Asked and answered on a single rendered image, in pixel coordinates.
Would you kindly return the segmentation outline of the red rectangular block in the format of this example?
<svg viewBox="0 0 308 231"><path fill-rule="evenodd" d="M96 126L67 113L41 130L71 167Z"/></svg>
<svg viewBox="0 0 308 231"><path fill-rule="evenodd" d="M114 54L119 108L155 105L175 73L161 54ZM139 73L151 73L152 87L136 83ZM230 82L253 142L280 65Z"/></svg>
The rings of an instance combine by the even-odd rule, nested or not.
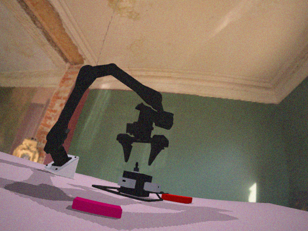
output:
<svg viewBox="0 0 308 231"><path fill-rule="evenodd" d="M191 203L192 197L186 197L186 196L178 196L178 195L172 195L172 194L162 194L162 199L172 202L179 202L179 203Z"/></svg>

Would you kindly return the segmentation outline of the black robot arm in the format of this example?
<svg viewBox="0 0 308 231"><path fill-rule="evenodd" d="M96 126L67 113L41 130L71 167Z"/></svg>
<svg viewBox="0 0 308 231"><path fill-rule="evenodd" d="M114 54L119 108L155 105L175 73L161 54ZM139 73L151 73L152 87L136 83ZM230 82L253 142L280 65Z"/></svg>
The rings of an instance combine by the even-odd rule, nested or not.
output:
<svg viewBox="0 0 308 231"><path fill-rule="evenodd" d="M147 119L155 123L155 126L170 130L173 126L173 113L166 112L162 106L162 95L160 92L153 90L139 81L134 79L132 76L120 69L116 64L104 64L104 65L85 65L80 68L75 87L67 100L67 103L62 110L60 117L56 124L52 127L46 137L46 145L44 151L46 154L51 154L54 161L52 166L61 167L69 160L65 148L62 146L67 135L70 131L68 129L68 123L82 98L84 92L89 88L89 86L95 81L96 78L112 75L123 84L135 91L148 105L143 103L138 104L135 109L140 110L139 119ZM130 135L142 134L146 137L149 131L149 122L142 121L141 124L137 122L127 123L126 133Z"/></svg>

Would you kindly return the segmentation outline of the magenta rectangular block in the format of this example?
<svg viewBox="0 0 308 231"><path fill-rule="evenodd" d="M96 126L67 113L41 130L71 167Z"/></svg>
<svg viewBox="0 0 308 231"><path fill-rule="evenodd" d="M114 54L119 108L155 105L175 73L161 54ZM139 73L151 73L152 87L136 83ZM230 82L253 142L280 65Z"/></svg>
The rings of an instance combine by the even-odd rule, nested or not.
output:
<svg viewBox="0 0 308 231"><path fill-rule="evenodd" d="M76 197L73 200L72 209L114 218L121 218L122 214L122 208L118 205L97 202L81 197Z"/></svg>

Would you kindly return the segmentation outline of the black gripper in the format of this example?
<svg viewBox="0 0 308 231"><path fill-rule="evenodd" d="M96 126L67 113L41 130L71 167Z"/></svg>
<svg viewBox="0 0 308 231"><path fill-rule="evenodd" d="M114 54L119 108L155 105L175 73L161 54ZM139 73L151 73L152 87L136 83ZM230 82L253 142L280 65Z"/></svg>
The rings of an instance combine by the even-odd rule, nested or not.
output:
<svg viewBox="0 0 308 231"><path fill-rule="evenodd" d="M147 119L139 119L137 124L141 124L142 121L149 122L149 131L147 132L146 137L142 134L133 133L134 137L132 137L127 133L119 133L116 140L119 141L119 143L121 143L123 146L124 159L126 163L130 157L133 142L151 143L151 152L148 160L148 165L150 166L157 155L165 149L164 147L169 146L169 140L164 135L153 135L151 138L151 132L154 130L153 122Z"/></svg>

